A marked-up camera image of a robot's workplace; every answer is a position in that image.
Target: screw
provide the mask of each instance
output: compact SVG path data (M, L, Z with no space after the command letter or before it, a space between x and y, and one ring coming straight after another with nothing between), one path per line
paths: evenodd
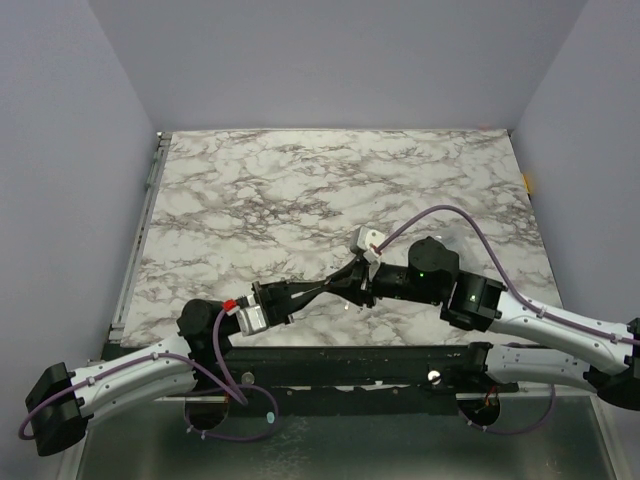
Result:
M438 385L442 381L442 375L440 375L440 372L437 370L431 370L427 374L427 380L429 380L431 385Z
M251 372L244 372L240 377L240 382L243 385L253 385L256 381L256 377Z

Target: marble tabletop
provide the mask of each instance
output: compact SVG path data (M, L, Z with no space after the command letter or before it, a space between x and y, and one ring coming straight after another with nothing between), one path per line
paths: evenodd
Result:
M515 285L551 305L560 299L507 132L251 130L172 137L122 344L177 331L188 300L251 293L251 283L324 278L351 258L359 225L389 233L421 210L452 204L480 224ZM463 267L499 278L462 218L438 212L394 242L383 261L406 265L409 246L440 235ZM320 295L295 323L234 345L501 343L464 332L439 309L383 300L360 309Z

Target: white arm segment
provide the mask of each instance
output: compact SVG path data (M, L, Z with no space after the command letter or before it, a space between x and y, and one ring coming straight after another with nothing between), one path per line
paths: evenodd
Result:
M78 384L88 377L95 377L99 373L136 358L146 357L153 352L175 353L187 357L191 349L184 338L177 334L172 335L155 345L116 360L78 368L71 383ZM82 416L94 414L89 421L89 426L93 426L133 405L166 395L189 392L195 385L194 371L190 365L179 360L160 357L133 365L102 380L96 380L93 385L76 390L75 395L78 400L82 398L84 401L80 407Z
M486 365L487 375L499 383L551 383L595 392L582 376L590 365L557 350L496 345L489 350Z
M633 334L627 331L627 326L624 324L594 320L560 308L550 307L536 300L533 300L532 304L574 323L601 332L614 333L619 338L633 338ZM561 325L553 320L539 318L535 312L524 307L509 292L500 295L498 310L502 312L502 316L493 320L489 327L491 332L515 335L566 352L609 375L615 375L629 368L624 360L627 355L633 355L632 345L614 343L609 339Z

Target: gray floor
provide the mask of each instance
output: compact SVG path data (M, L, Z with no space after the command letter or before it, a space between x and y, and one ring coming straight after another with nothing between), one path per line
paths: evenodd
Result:
M547 399L503 399L497 426L535 421ZM236 434L266 420L233 419ZM612 479L588 397L561 397L551 421L517 437L483 434L457 417L286 418L268 441L232 444L187 435L179 402L154 402L97 427L79 478Z

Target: transparent plastic object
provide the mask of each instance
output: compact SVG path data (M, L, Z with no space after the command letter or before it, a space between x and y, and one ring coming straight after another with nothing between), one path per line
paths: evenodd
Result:
M460 256L461 270L482 274L484 271L482 262L473 253L467 241L467 233L468 231L461 227L447 227L437 230L433 238Z

